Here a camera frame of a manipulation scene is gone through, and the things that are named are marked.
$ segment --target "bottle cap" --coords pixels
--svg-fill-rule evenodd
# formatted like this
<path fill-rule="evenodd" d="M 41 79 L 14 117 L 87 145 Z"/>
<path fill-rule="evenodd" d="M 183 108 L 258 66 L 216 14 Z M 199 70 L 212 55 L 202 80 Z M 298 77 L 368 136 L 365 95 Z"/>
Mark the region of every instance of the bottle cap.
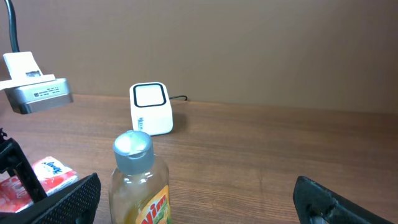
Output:
<path fill-rule="evenodd" d="M 150 136 L 142 131 L 127 131 L 113 143 L 118 169 L 126 175 L 143 173 L 154 165 L 154 145 Z"/>

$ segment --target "transparent bottle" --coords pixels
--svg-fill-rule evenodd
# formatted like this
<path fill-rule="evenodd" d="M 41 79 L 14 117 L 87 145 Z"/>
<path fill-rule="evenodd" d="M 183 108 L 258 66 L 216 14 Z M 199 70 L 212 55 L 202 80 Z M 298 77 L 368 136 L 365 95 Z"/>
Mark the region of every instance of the transparent bottle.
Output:
<path fill-rule="evenodd" d="M 169 168 L 154 155 L 152 139 L 128 131 L 113 144 L 117 168 L 109 188 L 113 224 L 171 224 Z"/>

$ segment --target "table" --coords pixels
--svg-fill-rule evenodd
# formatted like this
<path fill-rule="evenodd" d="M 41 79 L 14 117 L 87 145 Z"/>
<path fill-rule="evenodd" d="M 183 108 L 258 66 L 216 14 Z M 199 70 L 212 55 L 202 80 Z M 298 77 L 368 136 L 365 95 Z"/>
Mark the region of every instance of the table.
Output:
<path fill-rule="evenodd" d="M 153 141 L 169 165 L 174 223 L 298 223 L 299 175 L 398 222 L 398 116 L 172 104 L 174 130 Z M 0 93 L 0 124 L 30 162 L 53 156 L 82 177 L 97 172 L 95 223 L 111 223 L 112 143 L 132 128 L 129 98 L 75 95 L 66 107 L 20 115 Z"/>

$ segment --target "orange label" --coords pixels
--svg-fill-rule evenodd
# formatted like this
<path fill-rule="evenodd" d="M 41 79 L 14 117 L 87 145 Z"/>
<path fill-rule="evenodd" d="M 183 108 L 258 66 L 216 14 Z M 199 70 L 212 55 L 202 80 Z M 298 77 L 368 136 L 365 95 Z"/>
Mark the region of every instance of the orange label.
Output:
<path fill-rule="evenodd" d="M 138 214 L 137 224 L 171 224 L 169 186 L 166 185 Z"/>

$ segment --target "pink plastic wrapper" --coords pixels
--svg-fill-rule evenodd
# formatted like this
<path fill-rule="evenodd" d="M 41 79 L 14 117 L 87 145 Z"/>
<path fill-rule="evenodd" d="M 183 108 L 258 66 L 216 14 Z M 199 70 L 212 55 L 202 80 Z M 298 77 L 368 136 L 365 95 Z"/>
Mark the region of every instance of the pink plastic wrapper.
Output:
<path fill-rule="evenodd" d="M 78 180 L 74 170 L 51 156 L 35 162 L 32 168 L 47 195 Z M 32 199 L 16 175 L 0 182 L 0 212 L 19 212 L 32 204 Z"/>

